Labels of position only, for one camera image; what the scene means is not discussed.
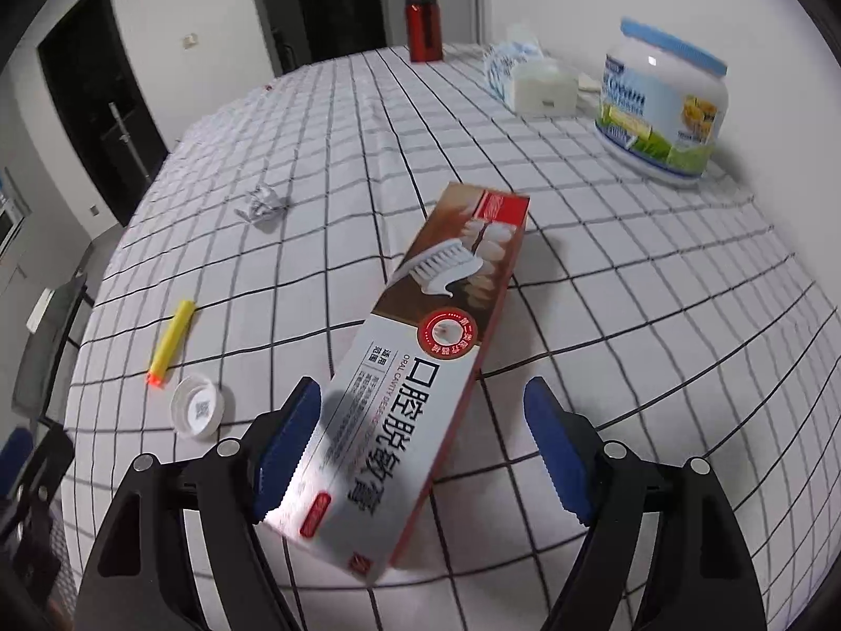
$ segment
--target crumpled paper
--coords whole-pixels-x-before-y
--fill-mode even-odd
[[[257,185],[247,194],[248,209],[243,211],[240,208],[234,209],[237,215],[254,225],[263,223],[279,216],[289,207],[289,201],[276,195],[271,187]]]

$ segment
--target red thermos bottle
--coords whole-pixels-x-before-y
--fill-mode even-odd
[[[412,61],[440,61],[440,9],[438,0],[406,0],[406,32]]]

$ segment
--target qr code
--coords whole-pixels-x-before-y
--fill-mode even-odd
[[[196,403],[196,420],[210,416],[210,401],[198,401]]]

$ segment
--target blue chair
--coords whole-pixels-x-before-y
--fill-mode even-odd
[[[32,454],[32,432],[26,428],[16,428],[8,436],[6,445],[0,451],[0,496],[9,494],[14,483]]]

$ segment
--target white tablecloth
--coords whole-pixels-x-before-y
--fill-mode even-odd
[[[430,65],[396,48],[305,67],[190,129],[108,266],[73,376],[77,458],[62,498],[77,578],[137,454],[168,462],[212,445],[171,429],[178,379],[221,383],[222,437],[282,405],[300,376],[327,383],[453,179],[531,195],[483,378],[403,569],[366,590],[262,534],[302,627],[540,628],[583,534],[523,420],[523,386],[541,375],[645,459],[709,456],[770,626],[784,628],[838,550],[834,307],[720,170],[697,191],[640,180],[604,153],[590,118],[511,114],[486,92],[473,47]],[[293,202],[268,233],[234,213],[260,182]],[[180,299],[199,311],[171,382],[148,389]],[[642,596],[655,522],[643,525],[617,631]],[[188,534],[209,624],[226,628],[192,514]]]

